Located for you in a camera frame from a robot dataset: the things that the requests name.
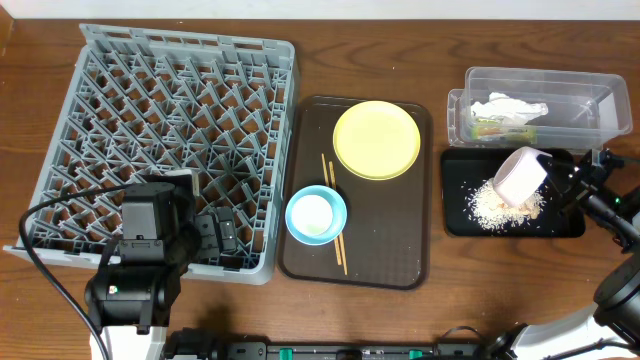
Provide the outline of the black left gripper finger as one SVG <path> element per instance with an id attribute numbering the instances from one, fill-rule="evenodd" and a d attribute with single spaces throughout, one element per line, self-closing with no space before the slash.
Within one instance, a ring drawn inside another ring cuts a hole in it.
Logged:
<path id="1" fill-rule="evenodd" d="M 214 217 L 212 215 L 196 216 L 194 224 L 201 235 L 198 256 L 201 259 L 217 258 L 220 255 L 220 246 L 217 240 Z"/>
<path id="2" fill-rule="evenodd" d="M 234 251 L 237 247 L 237 233 L 232 209 L 229 207 L 217 207 L 214 213 L 217 225 L 216 238 L 220 251 L 222 253 Z"/>

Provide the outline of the light blue bowl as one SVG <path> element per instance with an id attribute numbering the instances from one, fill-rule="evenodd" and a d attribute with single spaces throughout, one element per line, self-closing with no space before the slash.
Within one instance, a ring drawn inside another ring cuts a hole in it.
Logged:
<path id="1" fill-rule="evenodd" d="M 297 191 L 288 201 L 285 224 L 290 235 L 309 246 L 334 241 L 348 218 L 346 202 L 335 190 L 311 185 Z"/>

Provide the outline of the white paper napkin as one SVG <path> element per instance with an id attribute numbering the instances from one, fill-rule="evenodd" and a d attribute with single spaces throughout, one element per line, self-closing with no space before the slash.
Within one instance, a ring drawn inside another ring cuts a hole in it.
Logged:
<path id="1" fill-rule="evenodd" d="M 486 103 L 476 101 L 471 105 L 475 120 L 502 125 L 523 126 L 548 113 L 546 103 L 527 103 L 499 92 L 492 92 Z"/>

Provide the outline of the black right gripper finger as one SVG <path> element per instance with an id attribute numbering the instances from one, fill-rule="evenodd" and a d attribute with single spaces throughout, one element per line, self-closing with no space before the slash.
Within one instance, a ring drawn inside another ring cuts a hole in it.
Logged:
<path id="1" fill-rule="evenodd" d="M 561 215 L 571 214 L 588 194 L 588 185 L 579 179 L 561 179 L 555 183 L 557 207 Z"/>
<path id="2" fill-rule="evenodd" d="M 580 171 L 572 161 L 556 159 L 544 154 L 537 156 L 537 162 L 548 175 L 574 175 Z"/>

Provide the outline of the yellow round plate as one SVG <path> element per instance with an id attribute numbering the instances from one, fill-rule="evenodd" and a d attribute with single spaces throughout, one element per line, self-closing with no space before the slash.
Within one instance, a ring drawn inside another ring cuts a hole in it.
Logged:
<path id="1" fill-rule="evenodd" d="M 332 142 L 340 163 L 351 173 L 374 181 L 405 173 L 422 144 L 419 127 L 407 110 L 386 101 L 364 101 L 337 120 Z"/>

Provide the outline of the pink white bowl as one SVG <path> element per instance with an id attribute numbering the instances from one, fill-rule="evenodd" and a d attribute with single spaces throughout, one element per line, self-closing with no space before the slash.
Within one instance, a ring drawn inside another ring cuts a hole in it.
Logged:
<path id="1" fill-rule="evenodd" d="M 547 172 L 538 161 L 552 155 L 531 147 L 514 151 L 493 178 L 494 191 L 509 207 L 518 207 L 531 197 L 544 182 Z"/>

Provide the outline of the white cup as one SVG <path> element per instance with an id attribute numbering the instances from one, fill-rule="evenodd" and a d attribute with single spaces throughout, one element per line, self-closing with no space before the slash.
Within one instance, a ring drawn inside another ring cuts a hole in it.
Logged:
<path id="1" fill-rule="evenodd" d="M 319 236 L 333 221 L 330 203 L 319 195 L 305 195 L 293 205 L 291 219 L 294 227 L 305 236 Z"/>

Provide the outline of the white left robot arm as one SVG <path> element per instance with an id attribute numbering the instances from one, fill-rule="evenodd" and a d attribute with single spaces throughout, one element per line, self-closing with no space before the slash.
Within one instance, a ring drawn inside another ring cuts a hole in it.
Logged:
<path id="1" fill-rule="evenodd" d="M 193 330 L 167 334 L 181 278 L 203 255 L 235 245 L 233 211 L 196 211 L 194 183 L 185 177 L 135 184 L 124 191 L 122 234 L 103 251 L 85 290 L 96 328 L 94 352 L 109 359 L 216 359 L 214 341 Z"/>

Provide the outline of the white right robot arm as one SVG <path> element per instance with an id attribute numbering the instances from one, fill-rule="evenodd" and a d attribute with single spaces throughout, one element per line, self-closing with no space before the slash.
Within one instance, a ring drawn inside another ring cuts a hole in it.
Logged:
<path id="1" fill-rule="evenodd" d="M 620 196 L 605 186 L 630 160 L 590 150 L 578 163 L 530 147 L 499 168 L 497 194 L 519 205 L 545 182 L 558 193 L 561 213 L 578 210 L 609 231 L 629 256 L 598 286 L 593 304 L 542 325 L 523 324 L 477 352 L 480 359 L 609 359 L 639 355 L 639 189 Z"/>

